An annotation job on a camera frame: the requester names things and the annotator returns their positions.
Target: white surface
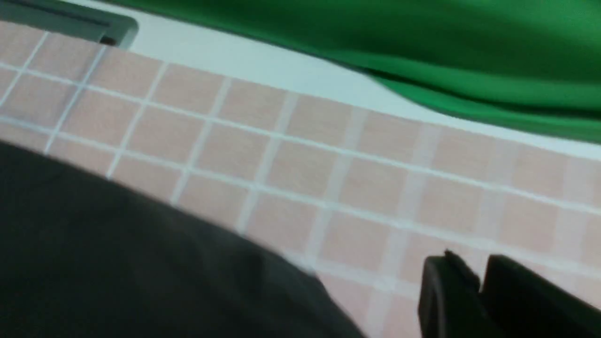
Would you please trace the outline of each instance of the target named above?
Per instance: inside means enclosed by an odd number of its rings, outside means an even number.
[[[66,0],[135,18],[132,52],[213,73],[387,114],[444,124],[574,156],[601,160],[601,146],[541,137],[445,116],[390,92],[370,78],[327,61],[247,38],[92,0]]]

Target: black fabric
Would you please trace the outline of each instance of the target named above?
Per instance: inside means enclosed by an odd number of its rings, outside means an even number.
[[[0,143],[0,337],[121,336],[363,337],[278,255]]]

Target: black plastic object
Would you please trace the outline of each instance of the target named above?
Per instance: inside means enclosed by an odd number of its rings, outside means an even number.
[[[484,285],[450,251],[424,262],[424,338],[601,337],[601,312],[512,259],[489,257]]]
[[[131,17],[56,0],[0,0],[0,20],[123,49],[138,33]]]

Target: tiled floor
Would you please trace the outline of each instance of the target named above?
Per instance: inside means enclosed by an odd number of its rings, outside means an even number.
[[[598,162],[9,23],[0,47],[1,139],[317,271],[371,337],[419,336],[421,264],[444,248],[601,306]]]

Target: green fabric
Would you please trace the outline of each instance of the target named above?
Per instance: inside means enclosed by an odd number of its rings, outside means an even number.
[[[601,142],[599,0],[108,2],[333,60],[452,116]]]

